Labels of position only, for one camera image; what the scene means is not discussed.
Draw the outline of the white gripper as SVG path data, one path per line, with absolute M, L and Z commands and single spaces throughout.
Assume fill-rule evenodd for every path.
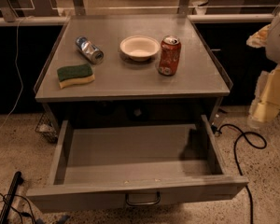
M 257 81 L 247 124 L 258 129 L 273 121 L 280 113 L 280 12 L 271 25 L 265 25 L 252 34 L 246 44 L 256 49 L 266 46 L 267 58 L 279 63 L 271 72 L 262 71 Z

